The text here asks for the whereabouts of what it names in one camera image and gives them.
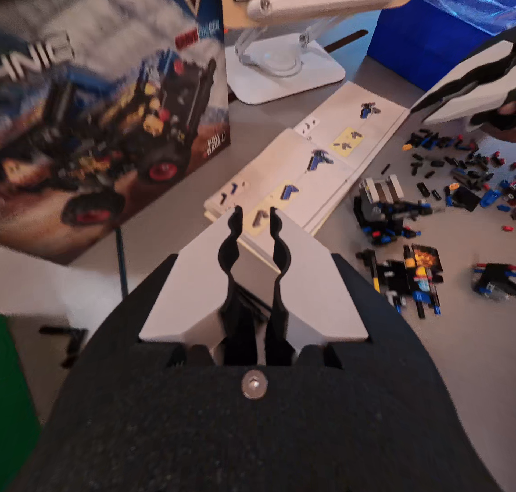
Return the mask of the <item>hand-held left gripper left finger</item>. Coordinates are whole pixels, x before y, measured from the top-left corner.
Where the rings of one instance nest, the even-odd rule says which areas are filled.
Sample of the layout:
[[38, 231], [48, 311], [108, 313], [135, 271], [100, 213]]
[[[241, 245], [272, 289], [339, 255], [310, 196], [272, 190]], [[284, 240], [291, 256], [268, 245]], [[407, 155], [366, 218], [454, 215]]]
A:
[[242, 221], [230, 208], [178, 253], [139, 341], [176, 344], [187, 365], [258, 363], [253, 311], [231, 273]]

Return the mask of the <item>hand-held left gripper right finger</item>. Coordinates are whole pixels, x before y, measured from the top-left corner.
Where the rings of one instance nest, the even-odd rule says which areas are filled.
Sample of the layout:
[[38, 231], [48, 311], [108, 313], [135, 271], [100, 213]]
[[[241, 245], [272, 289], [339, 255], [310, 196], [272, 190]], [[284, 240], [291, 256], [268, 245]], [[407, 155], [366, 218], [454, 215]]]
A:
[[308, 346], [368, 340], [332, 253], [276, 207], [270, 236], [280, 273], [265, 334], [266, 364], [292, 365]]

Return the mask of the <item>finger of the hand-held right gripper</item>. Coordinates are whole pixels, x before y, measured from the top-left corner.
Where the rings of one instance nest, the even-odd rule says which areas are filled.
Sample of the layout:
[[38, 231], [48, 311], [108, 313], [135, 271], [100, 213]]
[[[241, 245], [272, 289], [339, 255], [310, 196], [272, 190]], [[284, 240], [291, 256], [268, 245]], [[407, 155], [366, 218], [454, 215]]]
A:
[[421, 110], [431, 109], [422, 120], [423, 125], [498, 112], [515, 101], [515, 66], [496, 79], [488, 76], [488, 82], [467, 82], [470, 76], [457, 79], [446, 75], [421, 98]]
[[[470, 74], [470, 79], [466, 79], [467, 82], [471, 80], [475, 80], [475, 69], [480, 65], [489, 60], [498, 60], [500, 56], [503, 56], [504, 48], [494, 48], [494, 54], [487, 54], [484, 58], [482, 55], [480, 57], [474, 57], [472, 61], [468, 61], [468, 58], [459, 63], [455, 68], [453, 68], [447, 75], [450, 75], [451, 78], [461, 78], [463, 75]], [[421, 99], [419, 99], [411, 108], [411, 113], [416, 113], [421, 111]]]

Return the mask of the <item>pile of small lego pieces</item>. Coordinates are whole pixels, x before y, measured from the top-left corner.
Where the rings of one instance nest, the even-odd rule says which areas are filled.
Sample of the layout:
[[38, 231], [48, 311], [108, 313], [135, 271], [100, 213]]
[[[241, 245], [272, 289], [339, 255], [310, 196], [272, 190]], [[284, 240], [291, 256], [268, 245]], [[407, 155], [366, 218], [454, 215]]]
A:
[[515, 222], [515, 144], [507, 152], [497, 147], [425, 128], [411, 133], [400, 151], [415, 195], [405, 199], [425, 199], [433, 214], [447, 208], [471, 213], [493, 207]]

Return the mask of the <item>black lego beam assembly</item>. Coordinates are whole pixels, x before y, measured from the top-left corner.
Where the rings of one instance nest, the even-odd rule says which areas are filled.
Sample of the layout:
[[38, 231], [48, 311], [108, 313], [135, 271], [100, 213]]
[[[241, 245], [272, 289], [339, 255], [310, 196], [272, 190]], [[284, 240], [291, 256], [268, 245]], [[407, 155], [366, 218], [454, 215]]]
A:
[[472, 290], [488, 299], [515, 297], [515, 265], [477, 263], [472, 267]]

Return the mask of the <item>long black lego axle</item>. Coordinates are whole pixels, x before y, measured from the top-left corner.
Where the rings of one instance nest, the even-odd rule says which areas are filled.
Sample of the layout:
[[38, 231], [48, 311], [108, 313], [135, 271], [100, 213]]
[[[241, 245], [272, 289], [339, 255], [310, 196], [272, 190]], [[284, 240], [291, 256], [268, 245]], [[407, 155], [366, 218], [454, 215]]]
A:
[[114, 234], [115, 234], [115, 240], [116, 240], [121, 297], [124, 300], [128, 296], [128, 281], [127, 281], [127, 272], [126, 272], [126, 257], [125, 257], [123, 235], [122, 235], [121, 227], [117, 226], [114, 229]]

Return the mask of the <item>partly built lego truck chassis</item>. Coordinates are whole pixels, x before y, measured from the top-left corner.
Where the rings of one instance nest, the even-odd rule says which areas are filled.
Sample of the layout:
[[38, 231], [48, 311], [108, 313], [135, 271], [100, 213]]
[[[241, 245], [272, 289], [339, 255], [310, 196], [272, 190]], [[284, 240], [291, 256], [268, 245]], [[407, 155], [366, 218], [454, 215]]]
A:
[[[425, 199], [407, 201], [397, 176], [392, 174], [383, 180], [361, 181], [353, 212], [371, 244], [371, 248], [357, 252], [356, 258], [369, 270], [374, 289], [398, 313], [402, 313], [406, 300], [411, 299], [421, 320], [425, 319], [426, 310], [441, 315], [436, 286], [443, 283], [443, 267], [438, 250], [413, 243], [421, 232], [405, 225], [407, 219], [416, 221], [431, 216], [432, 206]], [[401, 260], [378, 260], [375, 248], [402, 241], [405, 244]]]

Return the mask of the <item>lego set box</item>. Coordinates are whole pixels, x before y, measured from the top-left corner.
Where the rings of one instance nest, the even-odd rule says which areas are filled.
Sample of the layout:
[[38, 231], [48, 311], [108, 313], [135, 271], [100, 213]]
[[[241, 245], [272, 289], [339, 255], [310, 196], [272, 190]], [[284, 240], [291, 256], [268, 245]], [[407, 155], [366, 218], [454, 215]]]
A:
[[1, 0], [1, 247], [68, 264], [230, 144], [222, 0]]

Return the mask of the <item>blue plastic bin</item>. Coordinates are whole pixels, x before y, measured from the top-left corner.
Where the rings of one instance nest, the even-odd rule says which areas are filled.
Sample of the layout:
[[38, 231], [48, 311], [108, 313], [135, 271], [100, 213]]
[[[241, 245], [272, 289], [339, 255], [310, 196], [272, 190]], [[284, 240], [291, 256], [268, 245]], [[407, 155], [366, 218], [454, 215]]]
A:
[[367, 55], [428, 91], [483, 44], [515, 40], [510, 29], [492, 35], [423, 0], [383, 10]]

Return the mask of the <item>open instruction booklet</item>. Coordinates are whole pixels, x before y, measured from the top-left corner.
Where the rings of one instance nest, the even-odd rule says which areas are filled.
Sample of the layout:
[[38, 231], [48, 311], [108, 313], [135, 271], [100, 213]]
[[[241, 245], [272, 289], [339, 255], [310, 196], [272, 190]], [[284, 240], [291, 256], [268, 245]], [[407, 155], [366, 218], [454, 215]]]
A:
[[408, 115], [408, 108], [347, 82], [208, 198], [204, 216], [214, 222], [240, 206], [238, 241], [279, 272], [270, 208], [314, 236]]

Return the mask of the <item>white stand with wooden board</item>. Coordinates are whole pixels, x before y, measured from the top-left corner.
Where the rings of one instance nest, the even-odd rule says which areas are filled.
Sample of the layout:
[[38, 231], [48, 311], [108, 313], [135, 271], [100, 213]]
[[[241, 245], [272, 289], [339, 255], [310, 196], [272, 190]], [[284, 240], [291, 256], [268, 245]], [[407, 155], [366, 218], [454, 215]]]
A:
[[241, 102], [260, 105], [344, 80], [317, 39], [356, 14], [410, 0], [222, 1], [225, 29], [241, 30], [225, 49], [228, 86]]

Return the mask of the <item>green plastic bin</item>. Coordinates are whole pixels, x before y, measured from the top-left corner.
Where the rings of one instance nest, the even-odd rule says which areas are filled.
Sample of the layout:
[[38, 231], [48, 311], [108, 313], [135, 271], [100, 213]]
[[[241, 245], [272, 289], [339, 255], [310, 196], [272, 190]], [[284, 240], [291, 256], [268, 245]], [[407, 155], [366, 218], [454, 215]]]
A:
[[6, 491], [39, 439], [41, 426], [7, 317], [1, 315], [1, 491]]

